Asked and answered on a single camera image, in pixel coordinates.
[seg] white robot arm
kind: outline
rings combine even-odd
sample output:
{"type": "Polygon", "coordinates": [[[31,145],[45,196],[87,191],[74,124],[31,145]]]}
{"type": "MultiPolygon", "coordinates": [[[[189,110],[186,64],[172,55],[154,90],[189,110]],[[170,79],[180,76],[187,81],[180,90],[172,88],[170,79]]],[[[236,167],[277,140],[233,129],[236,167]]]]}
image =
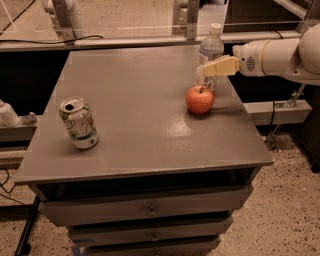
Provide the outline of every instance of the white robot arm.
{"type": "MultiPolygon", "coordinates": [[[[61,28],[57,19],[57,14],[53,4],[54,0],[41,0],[42,7],[50,15],[53,27],[55,31],[59,31],[61,28]]],[[[68,19],[71,22],[71,26],[74,34],[77,37],[83,37],[85,35],[84,27],[81,19],[81,13],[77,0],[64,0],[66,11],[68,13],[68,19]]]]}
{"type": "Polygon", "coordinates": [[[233,47],[245,76],[281,76],[320,86],[320,24],[302,38],[252,41],[233,47]]]}

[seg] terrazzo floor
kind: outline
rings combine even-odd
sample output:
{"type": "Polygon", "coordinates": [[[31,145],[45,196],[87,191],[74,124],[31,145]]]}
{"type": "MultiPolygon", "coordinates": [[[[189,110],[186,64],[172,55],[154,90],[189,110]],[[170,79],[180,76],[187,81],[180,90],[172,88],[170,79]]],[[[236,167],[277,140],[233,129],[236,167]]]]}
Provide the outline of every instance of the terrazzo floor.
{"type": "MultiPolygon", "coordinates": [[[[308,156],[294,133],[280,134],[276,144],[280,152],[272,152],[274,164],[260,170],[253,181],[253,193],[244,207],[234,212],[233,224],[220,236],[217,249],[206,256],[320,255],[320,174],[311,172],[308,156]]],[[[14,176],[16,170],[9,172],[14,176]]],[[[5,185],[7,189],[12,186],[11,180],[5,185]]],[[[34,197],[25,186],[17,186],[8,196],[25,204],[32,203],[34,197]]],[[[0,204],[17,203],[0,197],[0,204]]],[[[14,255],[24,223],[14,216],[0,218],[1,256],[14,255]]],[[[29,255],[74,255],[66,229],[55,227],[42,214],[37,217],[29,243],[29,255]]]]}

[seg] red apple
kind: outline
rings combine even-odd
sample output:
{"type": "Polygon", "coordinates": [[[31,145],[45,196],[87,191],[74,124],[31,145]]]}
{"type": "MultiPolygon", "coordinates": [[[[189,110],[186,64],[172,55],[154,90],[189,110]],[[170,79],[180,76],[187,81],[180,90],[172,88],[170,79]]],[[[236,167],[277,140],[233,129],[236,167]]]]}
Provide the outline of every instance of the red apple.
{"type": "Polygon", "coordinates": [[[186,93],[188,109],[195,114],[208,112],[214,102],[214,94],[207,86],[195,85],[186,93]]]}

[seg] bottle cap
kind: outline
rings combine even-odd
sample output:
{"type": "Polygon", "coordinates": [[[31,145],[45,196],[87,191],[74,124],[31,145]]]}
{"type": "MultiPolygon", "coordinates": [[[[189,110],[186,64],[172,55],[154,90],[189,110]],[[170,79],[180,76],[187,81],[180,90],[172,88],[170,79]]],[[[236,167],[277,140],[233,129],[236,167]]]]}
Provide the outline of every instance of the bottle cap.
{"type": "Polygon", "coordinates": [[[210,25],[210,30],[209,30],[210,34],[221,34],[221,24],[219,23],[212,23],[210,25]]]}

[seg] soda can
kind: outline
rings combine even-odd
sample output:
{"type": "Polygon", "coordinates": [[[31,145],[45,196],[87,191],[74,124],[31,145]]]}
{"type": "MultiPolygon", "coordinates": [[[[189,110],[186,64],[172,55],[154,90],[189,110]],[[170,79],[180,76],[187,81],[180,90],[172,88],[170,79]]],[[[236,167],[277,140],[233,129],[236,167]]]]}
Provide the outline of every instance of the soda can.
{"type": "Polygon", "coordinates": [[[60,104],[60,117],[76,148],[91,148],[98,142],[99,136],[91,109],[84,98],[79,96],[65,98],[60,104]]]}

